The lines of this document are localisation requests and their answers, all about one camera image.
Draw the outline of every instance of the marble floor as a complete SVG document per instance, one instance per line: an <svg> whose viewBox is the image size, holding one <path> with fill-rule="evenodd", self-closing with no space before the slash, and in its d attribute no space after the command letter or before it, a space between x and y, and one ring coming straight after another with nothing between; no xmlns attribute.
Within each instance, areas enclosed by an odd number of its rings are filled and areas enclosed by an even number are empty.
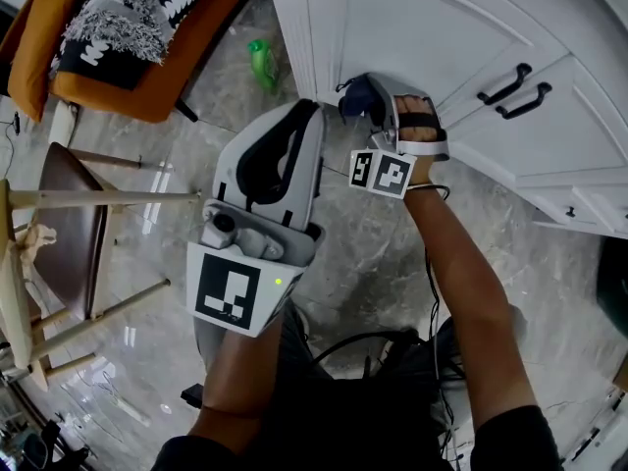
<svg viewBox="0 0 628 471"><path fill-rule="evenodd" d="M250 72L246 43L259 37L272 41L282 67L282 87L274 95L263 92ZM178 113L149 125L84 109L71 146L164 166L160 174L94 167L121 189L201 190L202 198L208 197L218 155L236 131L296 97L272 2L250 2L185 97L201 119L196 124ZM11 100L3 98L0 120L9 120L13 110ZM23 124L8 174L12 188L37 186L53 111L51 101L42 124ZM401 202L346 186L348 153L363 144L364 122L344 126L330 107L326 118L325 169L314 220L325 227L327 238L295 297L311 322L311 347L320 351L357 332L405 325L426 334L432 298L421 238ZM8 164L2 145L0 170ZM607 403L609 379L628 349L595 304L600 238L534 225L530 204L454 160L440 164L434 179L451 187L450 207L528 320L521 352L564 453ZM197 239L200 207L126 208L110 271L111 302L164 277L173 285L56 353L53 364L92 350L99 359L57 378L48 393L30 379L23 381L41 411L61 423L71 444L89 445L97 469L149 469L163 442L185 434L196 416L180 394L204 377L184 309L185 244ZM41 282L35 280L32 290L48 311L60 305ZM326 368L338 377L355 376L364 355L375 349L368 342L348 347L330 357ZM143 423L115 406L111 393L143 414ZM471 438L466 425L458 442Z"/></svg>

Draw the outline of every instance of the cabinet handle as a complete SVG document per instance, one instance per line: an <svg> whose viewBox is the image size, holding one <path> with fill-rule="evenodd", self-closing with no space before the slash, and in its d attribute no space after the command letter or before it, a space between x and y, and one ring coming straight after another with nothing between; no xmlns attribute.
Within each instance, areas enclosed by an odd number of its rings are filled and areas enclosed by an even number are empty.
<svg viewBox="0 0 628 471"><path fill-rule="evenodd" d="M525 115L528 112L532 112L535 108L539 108L543 104L543 100L546 98L546 94L551 91L552 87L547 82L541 82L539 85L537 85L537 89L539 90L539 95L534 101L531 101L526 105L520 106L519 108L515 108L514 110L510 110L509 112L502 106L498 106L497 108L495 108L495 111L498 112L507 121Z"/></svg>
<svg viewBox="0 0 628 471"><path fill-rule="evenodd" d="M532 73L532 67L527 63L521 63L517 65L517 80L511 85L507 85L504 89L496 92L493 96L489 96L484 92L478 94L478 99L484 102L485 105L490 106L498 103L502 99L507 98L513 92L516 92L519 87L523 85L523 80Z"/></svg>

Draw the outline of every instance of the drawer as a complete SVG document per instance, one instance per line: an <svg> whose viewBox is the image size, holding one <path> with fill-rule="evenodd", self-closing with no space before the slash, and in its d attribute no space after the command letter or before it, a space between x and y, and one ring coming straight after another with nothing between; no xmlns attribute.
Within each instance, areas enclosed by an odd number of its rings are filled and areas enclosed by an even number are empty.
<svg viewBox="0 0 628 471"><path fill-rule="evenodd" d="M613 233L628 235L628 183L576 186L574 195Z"/></svg>
<svg viewBox="0 0 628 471"><path fill-rule="evenodd" d="M582 200L573 186L521 188L518 192L555 222L576 230L585 227L587 232L592 228L598 228L600 234L607 231L607 225L600 215L596 214L588 201Z"/></svg>

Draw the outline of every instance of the wooden chair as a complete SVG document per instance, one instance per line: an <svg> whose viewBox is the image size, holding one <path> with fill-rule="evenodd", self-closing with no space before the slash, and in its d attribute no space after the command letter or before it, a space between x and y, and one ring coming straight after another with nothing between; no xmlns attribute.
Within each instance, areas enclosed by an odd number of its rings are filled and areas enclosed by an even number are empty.
<svg viewBox="0 0 628 471"><path fill-rule="evenodd" d="M169 286L164 281L109 307L107 273L111 249L125 204L198 200L197 194L124 192L87 170L81 161L145 168L146 165L89 152L71 151L58 143L48 149L39 190L11 190L0 181L0 312L4 335L10 344L15 367L30 366L37 384L47 390L55 374L91 361L87 354L51 368L48 354L68 341L101 326L113 316L137 305ZM35 208L33 223L55 229L57 240L39 248L34 268L57 295L64 308L47 317L28 294L12 212ZM79 323L45 339L43 329L71 314Z"/></svg>

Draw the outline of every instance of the green object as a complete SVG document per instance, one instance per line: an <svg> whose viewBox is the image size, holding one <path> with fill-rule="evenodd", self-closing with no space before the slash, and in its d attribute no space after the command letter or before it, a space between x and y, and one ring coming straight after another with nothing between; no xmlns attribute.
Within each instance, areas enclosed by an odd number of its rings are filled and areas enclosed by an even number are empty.
<svg viewBox="0 0 628 471"><path fill-rule="evenodd" d="M255 78L266 90L274 91L277 88L279 68L268 40L253 40L248 44L251 53L251 69Z"/></svg>

